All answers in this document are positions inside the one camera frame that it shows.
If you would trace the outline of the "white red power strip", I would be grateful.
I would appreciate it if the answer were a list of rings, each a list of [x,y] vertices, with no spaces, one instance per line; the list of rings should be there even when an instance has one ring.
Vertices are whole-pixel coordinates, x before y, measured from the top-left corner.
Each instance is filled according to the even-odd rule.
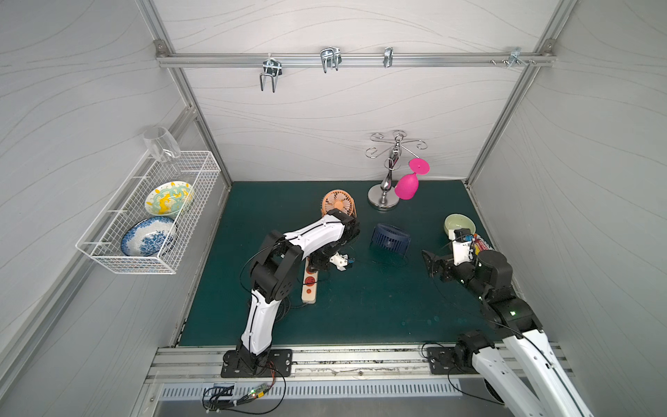
[[[318,285],[318,272],[312,269],[308,264],[304,269],[302,283],[302,302],[305,304],[315,304]]]

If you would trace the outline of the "navy blue desk fan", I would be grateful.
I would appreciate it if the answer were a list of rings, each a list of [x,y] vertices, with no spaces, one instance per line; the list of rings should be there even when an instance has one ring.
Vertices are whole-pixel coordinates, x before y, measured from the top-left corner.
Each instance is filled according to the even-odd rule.
[[[411,243],[411,236],[394,225],[378,223],[373,228],[371,242],[384,250],[405,256]]]

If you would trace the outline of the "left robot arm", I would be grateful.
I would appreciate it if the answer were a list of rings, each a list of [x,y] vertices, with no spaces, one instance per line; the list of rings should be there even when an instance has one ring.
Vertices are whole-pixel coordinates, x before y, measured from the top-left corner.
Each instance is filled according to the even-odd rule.
[[[314,272],[331,265],[344,271],[352,262],[340,250],[360,232],[357,219],[336,208],[320,220],[293,232],[273,231],[249,261],[250,310],[237,352],[249,364],[262,361],[272,345],[278,308],[297,283],[300,266]]]

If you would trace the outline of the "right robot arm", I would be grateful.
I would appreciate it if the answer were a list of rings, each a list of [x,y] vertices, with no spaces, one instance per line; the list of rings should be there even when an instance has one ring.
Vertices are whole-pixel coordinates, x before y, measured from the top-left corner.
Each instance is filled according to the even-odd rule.
[[[434,375],[480,375],[490,401],[516,416],[590,416],[592,411],[574,387],[554,353],[542,324],[512,287],[513,269],[495,250],[483,250],[463,262],[453,255],[424,251],[427,274],[456,281],[476,296],[480,311],[524,375],[507,364],[496,344],[481,331],[459,336],[453,347],[430,347],[427,359]]]

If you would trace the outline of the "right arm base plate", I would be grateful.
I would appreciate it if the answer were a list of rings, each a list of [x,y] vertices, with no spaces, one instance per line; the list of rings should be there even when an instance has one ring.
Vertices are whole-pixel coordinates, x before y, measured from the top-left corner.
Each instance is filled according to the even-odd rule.
[[[429,346],[427,363],[432,375],[465,375],[467,367],[458,347]]]

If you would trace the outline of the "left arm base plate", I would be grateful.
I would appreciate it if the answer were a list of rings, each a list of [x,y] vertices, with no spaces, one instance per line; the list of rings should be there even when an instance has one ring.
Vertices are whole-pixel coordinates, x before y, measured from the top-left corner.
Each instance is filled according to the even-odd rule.
[[[289,377],[293,364],[292,349],[269,349],[259,355],[250,354],[242,347],[229,350],[223,356],[223,379],[262,378],[272,375]]]

